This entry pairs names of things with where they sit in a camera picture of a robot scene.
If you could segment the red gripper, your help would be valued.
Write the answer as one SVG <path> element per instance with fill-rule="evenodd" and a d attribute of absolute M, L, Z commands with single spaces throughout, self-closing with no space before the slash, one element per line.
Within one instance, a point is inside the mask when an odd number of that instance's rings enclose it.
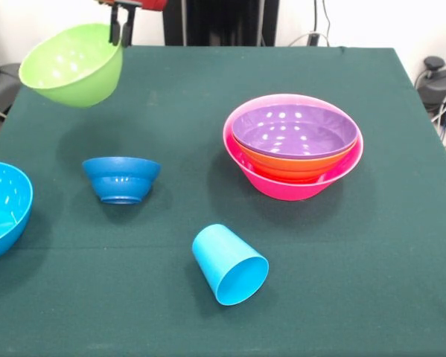
<path fill-rule="evenodd" d="M 109 42 L 118 45 L 120 40 L 121 28 L 118 21 L 118 6 L 127 10 L 127 20 L 123 26 L 121 34 L 121 44 L 123 48 L 132 45 L 133 26 L 135 21 L 136 9 L 163 11 L 167 0 L 98 0 L 99 4 L 107 4 L 111 6 L 110 13 L 110 31 Z"/>

